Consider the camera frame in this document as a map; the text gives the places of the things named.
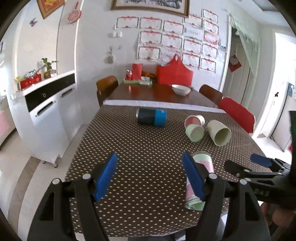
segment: wooden chair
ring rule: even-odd
[[[229,114],[247,133],[254,132],[255,116],[242,105],[226,97],[220,101],[218,107]]]
[[[118,81],[114,75],[111,75],[99,80],[96,83],[96,86],[98,88],[96,94],[98,96],[99,105],[101,106],[103,104],[103,101],[107,99],[111,95],[111,93],[117,88]]]
[[[203,85],[199,91],[203,96],[207,97],[211,102],[215,103],[216,105],[223,99],[223,94],[214,88]]]

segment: cylindrical container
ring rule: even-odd
[[[136,118],[139,124],[147,124],[152,126],[165,126],[167,112],[165,110],[154,110],[139,108]]]
[[[198,151],[192,154],[195,162],[203,164],[209,173],[214,172],[213,162],[211,155],[205,151]],[[191,184],[187,178],[186,180],[186,198],[185,208],[191,210],[203,210],[205,203],[199,197],[194,195]]]
[[[133,64],[132,80],[141,80],[143,64]]]
[[[207,131],[216,146],[224,146],[231,139],[231,131],[223,123],[211,120],[207,125]]]
[[[131,80],[133,72],[131,70],[126,71],[126,80]]]
[[[202,126],[190,124],[186,127],[185,133],[192,142],[198,142],[203,138],[205,130]]]
[[[195,124],[195,125],[199,125],[199,126],[204,126],[205,124],[205,119],[202,115],[190,115],[188,116],[185,121],[184,121],[184,126],[185,129],[188,125],[190,124]]]

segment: sofa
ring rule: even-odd
[[[15,129],[6,96],[0,96],[0,148],[8,135]]]

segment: white bowl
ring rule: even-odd
[[[177,95],[182,95],[182,96],[186,96],[190,93],[191,89],[183,86],[183,85],[172,85],[173,91],[177,94]]]

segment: black drawer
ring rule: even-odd
[[[68,75],[61,79],[58,79],[54,82],[51,82],[45,86],[40,87],[39,89],[31,92],[26,95],[26,103],[28,111],[32,111],[35,107],[40,105],[43,101],[52,97],[61,90],[67,88],[68,86],[75,83],[75,74]]]

